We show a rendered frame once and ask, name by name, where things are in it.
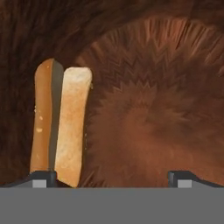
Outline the split golden hot dog bun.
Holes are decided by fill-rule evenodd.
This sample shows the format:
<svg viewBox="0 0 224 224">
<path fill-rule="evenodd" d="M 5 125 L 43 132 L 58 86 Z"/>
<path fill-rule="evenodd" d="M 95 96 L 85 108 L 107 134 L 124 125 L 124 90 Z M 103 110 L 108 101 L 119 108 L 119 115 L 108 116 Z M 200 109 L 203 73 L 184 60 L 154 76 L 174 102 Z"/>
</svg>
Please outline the split golden hot dog bun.
<svg viewBox="0 0 224 224">
<path fill-rule="evenodd" d="M 91 81 L 92 73 L 87 67 L 65 69 L 55 59 L 38 66 L 30 174 L 55 171 L 56 184 L 78 185 Z"/>
</svg>

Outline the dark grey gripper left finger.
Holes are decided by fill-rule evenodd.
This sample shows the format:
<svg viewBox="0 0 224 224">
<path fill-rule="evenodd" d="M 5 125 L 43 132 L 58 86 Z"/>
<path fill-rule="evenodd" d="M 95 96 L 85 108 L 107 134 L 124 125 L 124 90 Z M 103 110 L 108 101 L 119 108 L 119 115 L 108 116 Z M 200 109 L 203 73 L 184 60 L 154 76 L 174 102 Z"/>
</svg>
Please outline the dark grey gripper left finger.
<svg viewBox="0 0 224 224">
<path fill-rule="evenodd" d="M 22 188 L 51 188 L 55 187 L 57 180 L 56 171 L 34 171 L 26 178 L 13 183 L 0 185 L 0 188 L 22 187 Z"/>
</svg>

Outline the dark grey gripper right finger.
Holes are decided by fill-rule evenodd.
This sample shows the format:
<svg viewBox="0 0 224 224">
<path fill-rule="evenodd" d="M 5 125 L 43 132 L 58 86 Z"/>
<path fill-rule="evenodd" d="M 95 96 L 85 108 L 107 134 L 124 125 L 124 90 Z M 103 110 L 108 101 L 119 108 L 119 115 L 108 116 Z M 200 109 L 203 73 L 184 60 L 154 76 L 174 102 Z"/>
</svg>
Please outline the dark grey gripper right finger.
<svg viewBox="0 0 224 224">
<path fill-rule="evenodd" d="M 173 188 L 194 188 L 194 187 L 224 188 L 224 185 L 219 185 L 198 178 L 191 171 L 169 171 L 167 177 L 168 177 L 168 186 Z"/>
</svg>

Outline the brown wooden bowl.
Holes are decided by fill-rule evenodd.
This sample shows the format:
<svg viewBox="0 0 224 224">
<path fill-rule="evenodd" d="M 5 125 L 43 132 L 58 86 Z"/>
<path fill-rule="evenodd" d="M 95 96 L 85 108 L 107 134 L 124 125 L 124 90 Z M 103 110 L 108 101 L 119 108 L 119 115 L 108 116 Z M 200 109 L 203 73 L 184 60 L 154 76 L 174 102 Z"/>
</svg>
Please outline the brown wooden bowl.
<svg viewBox="0 0 224 224">
<path fill-rule="evenodd" d="M 0 0 L 0 184 L 28 174 L 50 58 L 93 73 L 82 186 L 224 185 L 224 0 Z"/>
</svg>

